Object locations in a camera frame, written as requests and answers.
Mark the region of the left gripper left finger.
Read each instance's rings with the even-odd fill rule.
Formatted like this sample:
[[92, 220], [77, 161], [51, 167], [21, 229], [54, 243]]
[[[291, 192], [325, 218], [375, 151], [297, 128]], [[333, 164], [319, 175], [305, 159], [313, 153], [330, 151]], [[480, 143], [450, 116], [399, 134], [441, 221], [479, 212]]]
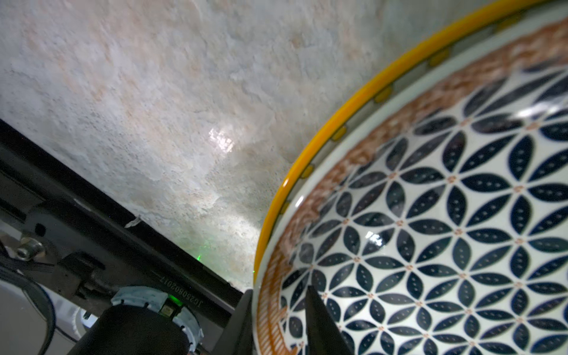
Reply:
[[253, 355], [253, 290], [247, 290], [215, 345], [213, 355]]

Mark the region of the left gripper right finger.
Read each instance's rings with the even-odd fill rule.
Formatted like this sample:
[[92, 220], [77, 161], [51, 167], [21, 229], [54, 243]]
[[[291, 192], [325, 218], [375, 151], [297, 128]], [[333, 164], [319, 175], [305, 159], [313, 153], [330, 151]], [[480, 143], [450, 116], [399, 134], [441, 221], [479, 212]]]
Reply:
[[306, 290], [306, 333], [310, 354], [353, 354], [317, 290], [311, 285]]

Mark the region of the yellow rim patterned plate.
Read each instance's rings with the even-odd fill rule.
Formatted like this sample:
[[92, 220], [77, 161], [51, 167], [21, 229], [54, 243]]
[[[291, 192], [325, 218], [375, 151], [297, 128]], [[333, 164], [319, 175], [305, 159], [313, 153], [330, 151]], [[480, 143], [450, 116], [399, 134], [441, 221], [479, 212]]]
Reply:
[[567, 352], [567, 3], [509, 1], [358, 110], [257, 272], [259, 354], [311, 354], [309, 289], [352, 354]]

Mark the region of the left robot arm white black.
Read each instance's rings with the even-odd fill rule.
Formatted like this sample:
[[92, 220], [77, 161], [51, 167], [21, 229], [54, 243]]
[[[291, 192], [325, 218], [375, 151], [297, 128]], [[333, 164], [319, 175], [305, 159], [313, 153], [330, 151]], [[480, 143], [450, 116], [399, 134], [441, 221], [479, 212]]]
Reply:
[[[351, 354], [313, 287], [306, 292], [306, 330], [311, 354]], [[178, 299], [154, 288], [122, 288], [112, 306], [73, 346], [71, 354], [196, 354], [204, 333]]]

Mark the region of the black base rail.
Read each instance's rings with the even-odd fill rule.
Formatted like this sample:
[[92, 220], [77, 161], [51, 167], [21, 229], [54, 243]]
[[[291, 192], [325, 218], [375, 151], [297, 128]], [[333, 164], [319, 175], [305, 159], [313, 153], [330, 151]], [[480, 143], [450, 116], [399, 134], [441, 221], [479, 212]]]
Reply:
[[38, 241], [34, 278], [101, 314], [120, 288], [178, 298], [211, 348], [242, 294], [7, 123], [1, 124], [1, 221]]

